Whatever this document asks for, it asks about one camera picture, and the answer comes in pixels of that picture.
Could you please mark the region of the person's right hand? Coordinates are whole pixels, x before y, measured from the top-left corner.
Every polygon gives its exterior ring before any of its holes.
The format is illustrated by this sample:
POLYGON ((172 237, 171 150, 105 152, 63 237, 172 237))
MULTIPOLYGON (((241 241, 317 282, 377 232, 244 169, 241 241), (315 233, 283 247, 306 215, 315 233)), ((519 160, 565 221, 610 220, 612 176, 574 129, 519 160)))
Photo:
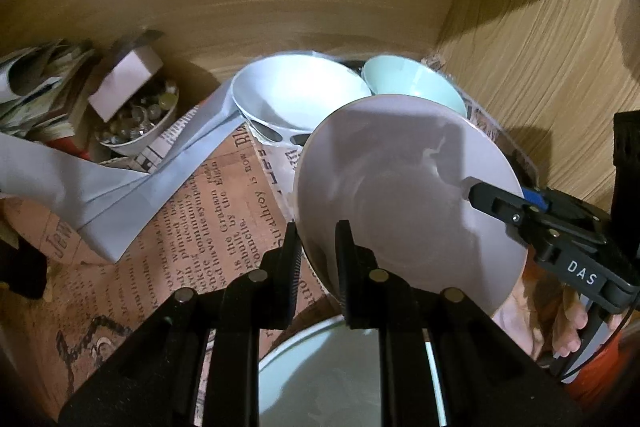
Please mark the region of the person's right hand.
POLYGON ((492 319, 536 360, 544 351, 561 358, 576 353, 588 313, 574 289, 553 277, 525 275, 492 319))

